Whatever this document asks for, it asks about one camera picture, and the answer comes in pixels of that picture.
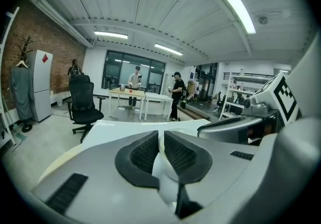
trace refrigerator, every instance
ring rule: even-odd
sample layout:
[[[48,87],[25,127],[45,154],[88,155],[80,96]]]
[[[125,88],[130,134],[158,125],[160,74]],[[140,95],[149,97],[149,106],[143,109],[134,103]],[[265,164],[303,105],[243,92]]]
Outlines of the refrigerator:
[[[53,55],[41,50],[27,54],[27,65],[33,79],[34,97],[31,102],[32,119],[40,122],[51,115],[50,71]]]

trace metal shelving unit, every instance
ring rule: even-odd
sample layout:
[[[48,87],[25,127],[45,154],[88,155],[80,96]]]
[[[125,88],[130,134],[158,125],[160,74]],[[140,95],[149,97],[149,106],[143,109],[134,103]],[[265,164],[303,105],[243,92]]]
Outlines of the metal shelving unit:
[[[8,37],[8,33],[9,33],[9,30],[11,28],[11,25],[18,13],[18,10],[19,10],[19,7],[16,8],[15,12],[12,14],[12,13],[9,13],[9,12],[6,12],[6,18],[9,18],[9,22],[8,22],[8,25],[6,26],[6,29],[4,31],[4,36],[3,36],[3,39],[2,41],[0,41],[0,73],[1,73],[1,66],[2,66],[2,57],[3,57],[3,52],[5,50],[5,44],[6,44],[6,40],[7,40],[7,37]],[[5,114],[5,110],[4,110],[4,105],[3,105],[3,101],[2,101],[2,90],[0,89],[0,114],[2,116],[2,120],[3,120],[3,123],[5,125],[5,128],[7,129],[7,132],[5,132],[5,139],[2,139],[0,138],[0,148],[6,144],[6,142],[8,142],[9,140],[12,141],[13,145],[16,144],[15,142],[15,139],[14,137],[12,136],[11,134],[11,131],[10,131],[10,128],[9,128],[9,125],[8,125],[8,121],[7,121],[7,117],[6,117],[6,114]]]
[[[226,117],[226,118],[238,117],[238,115],[229,112],[230,107],[229,107],[227,112],[224,112],[226,105],[231,105],[231,106],[239,107],[239,108],[242,108],[242,109],[244,108],[243,105],[239,105],[239,104],[227,101],[227,98],[229,97],[229,93],[230,92],[232,92],[232,93],[236,92],[236,93],[242,93],[242,94],[250,94],[250,95],[254,95],[255,94],[255,92],[243,91],[243,90],[238,90],[238,89],[235,89],[235,88],[231,88],[230,84],[231,84],[231,79],[232,78],[234,78],[236,81],[257,83],[257,84],[262,84],[262,85],[270,80],[269,77],[255,77],[255,76],[241,76],[241,75],[233,75],[232,76],[232,73],[230,73],[229,82],[228,82],[228,85],[227,85],[226,97],[225,97],[225,101],[224,101],[224,104],[223,104],[223,108],[222,108],[222,112],[221,112],[219,121],[221,120],[221,118],[223,116]]]

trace man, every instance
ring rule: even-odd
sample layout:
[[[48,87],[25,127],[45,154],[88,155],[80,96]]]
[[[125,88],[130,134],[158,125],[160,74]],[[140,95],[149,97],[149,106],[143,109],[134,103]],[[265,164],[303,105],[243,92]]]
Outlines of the man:
[[[79,75],[81,73],[81,68],[78,65],[77,59],[72,60],[72,66],[68,70],[69,81],[74,75]]]
[[[141,79],[141,74],[139,73],[140,67],[136,66],[135,67],[135,73],[131,74],[128,79],[128,88],[131,90],[138,90],[140,87],[140,79]],[[136,106],[136,100],[137,98],[132,96],[129,97],[129,107],[131,109],[135,109]]]
[[[174,73],[174,78],[175,78],[175,84],[172,89],[172,98],[173,98],[173,104],[172,104],[172,113],[171,113],[171,118],[172,122],[176,122],[178,117],[177,117],[177,104],[180,102],[182,98],[182,90],[185,86],[184,81],[181,78],[181,74],[179,72]]]

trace black pants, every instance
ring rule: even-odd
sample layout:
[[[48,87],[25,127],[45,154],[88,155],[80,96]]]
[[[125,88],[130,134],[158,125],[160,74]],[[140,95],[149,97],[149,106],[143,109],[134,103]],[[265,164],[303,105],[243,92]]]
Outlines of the black pants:
[[[176,119],[176,120],[178,119],[178,117],[177,117],[177,104],[178,103],[179,102],[175,101],[175,99],[174,99],[174,101],[172,103],[172,113],[170,115],[171,118]]]
[[[137,98],[136,97],[134,97],[134,99],[132,99],[132,96],[130,96],[129,97],[129,105],[130,106],[136,106],[136,100],[137,100]]]

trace red brick wall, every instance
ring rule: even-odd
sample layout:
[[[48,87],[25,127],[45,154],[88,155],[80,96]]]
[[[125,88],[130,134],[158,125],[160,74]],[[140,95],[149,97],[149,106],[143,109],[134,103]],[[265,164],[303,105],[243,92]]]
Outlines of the red brick wall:
[[[42,50],[53,54],[50,90],[54,93],[68,91],[67,72],[71,61],[76,58],[82,67],[86,52],[85,46],[60,28],[29,0],[18,0],[16,6],[20,9],[7,37],[1,69],[1,88],[9,109],[15,108],[9,100],[10,94],[7,89],[11,68],[20,60],[18,44],[23,47],[22,35],[25,38],[31,35],[34,41],[27,50]]]

